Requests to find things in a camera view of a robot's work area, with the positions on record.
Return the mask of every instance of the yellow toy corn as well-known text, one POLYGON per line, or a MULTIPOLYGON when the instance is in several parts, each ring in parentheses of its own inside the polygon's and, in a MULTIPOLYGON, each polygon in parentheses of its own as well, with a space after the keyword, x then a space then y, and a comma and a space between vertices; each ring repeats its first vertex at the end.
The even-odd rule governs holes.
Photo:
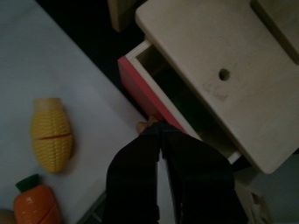
POLYGON ((68 117, 59 98, 38 98, 34 102, 32 148, 43 169, 60 172, 71 157, 72 135, 68 117))

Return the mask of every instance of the wooden toy drawer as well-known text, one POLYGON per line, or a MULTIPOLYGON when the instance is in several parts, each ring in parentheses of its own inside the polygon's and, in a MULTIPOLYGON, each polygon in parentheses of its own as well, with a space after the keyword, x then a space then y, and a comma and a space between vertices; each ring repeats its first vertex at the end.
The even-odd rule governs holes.
POLYGON ((118 64, 123 85, 144 112, 210 144, 234 163, 241 156, 235 144, 151 42, 118 64))

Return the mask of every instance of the white tabletop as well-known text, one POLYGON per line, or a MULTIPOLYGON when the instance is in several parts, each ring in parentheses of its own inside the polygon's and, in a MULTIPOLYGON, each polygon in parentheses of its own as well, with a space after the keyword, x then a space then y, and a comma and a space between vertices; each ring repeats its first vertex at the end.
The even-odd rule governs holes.
POLYGON ((0 1, 0 33, 0 209, 12 209, 15 183, 40 173, 74 224, 106 190, 108 164, 144 119, 34 0, 0 1), (60 174, 34 157, 36 97, 60 97, 70 116, 75 147, 60 174))
POLYGON ((257 168, 299 147, 299 66, 239 0, 151 0, 136 22, 257 168), (221 69, 230 77, 222 80, 221 69))

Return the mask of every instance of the toy carrot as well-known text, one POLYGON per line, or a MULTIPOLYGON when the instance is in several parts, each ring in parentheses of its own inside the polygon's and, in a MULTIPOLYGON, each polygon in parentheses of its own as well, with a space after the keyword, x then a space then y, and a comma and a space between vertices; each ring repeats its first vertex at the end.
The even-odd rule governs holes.
POLYGON ((14 212, 18 224, 60 224, 62 215, 52 189, 40 185, 39 174, 16 184, 20 194, 14 200, 14 212))

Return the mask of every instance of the plastic toy food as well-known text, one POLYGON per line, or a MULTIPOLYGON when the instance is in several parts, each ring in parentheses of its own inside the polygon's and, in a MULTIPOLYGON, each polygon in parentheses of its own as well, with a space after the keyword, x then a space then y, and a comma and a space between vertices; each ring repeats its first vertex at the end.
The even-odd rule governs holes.
POLYGON ((0 223, 16 224, 15 213, 10 210, 0 210, 0 223))
POLYGON ((31 136, 38 161, 48 172, 60 172, 70 160, 72 135, 68 117, 59 98, 34 102, 31 136))
POLYGON ((14 200, 14 212, 18 224, 60 224, 62 215, 52 189, 40 185, 38 174, 16 184, 20 194, 14 200))

